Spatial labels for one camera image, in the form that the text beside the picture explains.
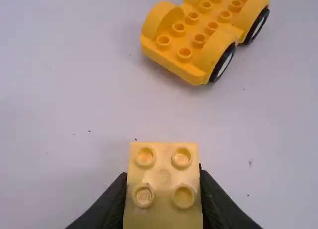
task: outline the white background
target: white background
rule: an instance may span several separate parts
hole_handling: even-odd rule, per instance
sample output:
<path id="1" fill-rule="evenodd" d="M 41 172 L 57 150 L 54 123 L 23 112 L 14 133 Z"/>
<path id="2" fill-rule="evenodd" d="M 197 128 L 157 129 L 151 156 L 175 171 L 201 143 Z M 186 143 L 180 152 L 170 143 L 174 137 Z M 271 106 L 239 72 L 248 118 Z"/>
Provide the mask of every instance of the white background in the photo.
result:
<path id="1" fill-rule="evenodd" d="M 141 53 L 158 1 L 0 0 L 2 229 L 66 227 L 127 169 L 135 138 L 197 142 L 265 229 L 315 228 L 317 0 L 271 0 L 255 42 L 200 87 Z"/>

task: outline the yellow brick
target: yellow brick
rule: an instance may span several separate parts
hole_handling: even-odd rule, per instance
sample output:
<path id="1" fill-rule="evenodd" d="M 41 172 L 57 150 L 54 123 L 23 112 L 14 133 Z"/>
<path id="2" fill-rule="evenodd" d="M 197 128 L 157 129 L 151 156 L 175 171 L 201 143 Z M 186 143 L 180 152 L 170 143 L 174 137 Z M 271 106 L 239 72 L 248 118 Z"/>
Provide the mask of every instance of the yellow brick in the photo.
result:
<path id="1" fill-rule="evenodd" d="M 143 25 L 145 55 L 192 85 L 208 83 L 232 43 L 244 42 L 269 0 L 159 2 Z"/>
<path id="2" fill-rule="evenodd" d="M 195 143 L 131 143 L 124 229 L 201 229 Z"/>

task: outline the yellow toy car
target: yellow toy car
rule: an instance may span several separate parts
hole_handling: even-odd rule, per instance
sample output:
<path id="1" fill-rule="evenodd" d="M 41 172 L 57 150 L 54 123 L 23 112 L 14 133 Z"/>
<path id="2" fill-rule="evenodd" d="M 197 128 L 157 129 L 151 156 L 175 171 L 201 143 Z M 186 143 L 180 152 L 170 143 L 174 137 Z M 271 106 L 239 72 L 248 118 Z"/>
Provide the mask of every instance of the yellow toy car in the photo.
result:
<path id="1" fill-rule="evenodd" d="M 269 15 L 270 0 L 159 2 L 142 28 L 146 56 L 192 85 L 216 82 L 238 44 L 250 44 Z"/>

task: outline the tire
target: tire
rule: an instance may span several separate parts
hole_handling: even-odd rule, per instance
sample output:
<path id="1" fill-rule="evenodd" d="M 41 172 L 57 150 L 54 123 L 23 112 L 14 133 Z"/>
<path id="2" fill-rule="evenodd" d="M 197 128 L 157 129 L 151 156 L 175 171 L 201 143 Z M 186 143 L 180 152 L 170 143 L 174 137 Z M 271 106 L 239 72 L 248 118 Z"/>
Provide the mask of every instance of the tire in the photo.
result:
<path id="1" fill-rule="evenodd" d="M 215 65 L 212 74 L 210 76 L 209 82 L 216 82 L 224 74 L 225 70 L 228 68 L 232 58 L 235 54 L 236 46 L 232 43 L 222 54 L 217 64 Z"/>
<path id="2" fill-rule="evenodd" d="M 244 45 L 251 44 L 254 39 L 258 36 L 260 31 L 262 30 L 267 18 L 269 16 L 269 8 L 266 6 L 261 13 L 256 18 L 255 22 L 253 23 L 252 27 L 250 28 L 247 36 L 243 42 Z"/>

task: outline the lego logo on stud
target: lego logo on stud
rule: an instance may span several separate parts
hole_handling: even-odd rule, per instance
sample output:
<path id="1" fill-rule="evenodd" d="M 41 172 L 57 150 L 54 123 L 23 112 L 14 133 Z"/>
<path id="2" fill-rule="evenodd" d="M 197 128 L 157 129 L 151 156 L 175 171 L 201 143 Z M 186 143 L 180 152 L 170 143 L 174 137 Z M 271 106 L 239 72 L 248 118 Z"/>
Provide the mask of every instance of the lego logo on stud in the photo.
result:
<path id="1" fill-rule="evenodd" d="M 145 209 L 154 202 L 154 195 L 154 190 L 149 184 L 141 184 L 133 192 L 133 201 L 137 207 Z"/>
<path id="2" fill-rule="evenodd" d="M 156 161 L 156 153 L 149 147 L 143 147 L 138 151 L 135 161 L 141 167 L 153 166 Z"/>
<path id="3" fill-rule="evenodd" d="M 193 162 L 193 155 L 187 148 L 178 148 L 171 156 L 172 164 L 177 169 L 186 169 Z"/>
<path id="4" fill-rule="evenodd" d="M 172 193 L 172 202 L 180 209 L 188 209 L 194 203 L 194 192 L 188 185 L 181 184 Z"/>

